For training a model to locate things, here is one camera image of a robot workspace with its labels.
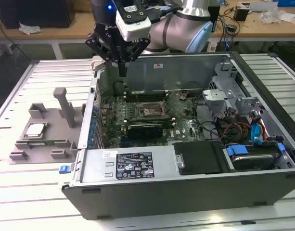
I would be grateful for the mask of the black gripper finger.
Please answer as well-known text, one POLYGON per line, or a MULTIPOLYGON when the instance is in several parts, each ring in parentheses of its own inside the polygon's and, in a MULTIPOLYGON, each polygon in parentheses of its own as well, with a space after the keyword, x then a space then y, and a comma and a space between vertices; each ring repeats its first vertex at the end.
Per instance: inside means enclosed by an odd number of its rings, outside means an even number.
POLYGON ((126 63, 135 61, 149 44, 149 38, 140 38, 130 42, 122 42, 122 77, 125 77, 127 73, 126 63))
POLYGON ((112 64, 115 64, 118 68, 119 76, 123 77, 123 62, 112 32, 105 32, 103 38, 97 32, 92 32, 86 38, 85 44, 104 61, 111 61, 112 64))

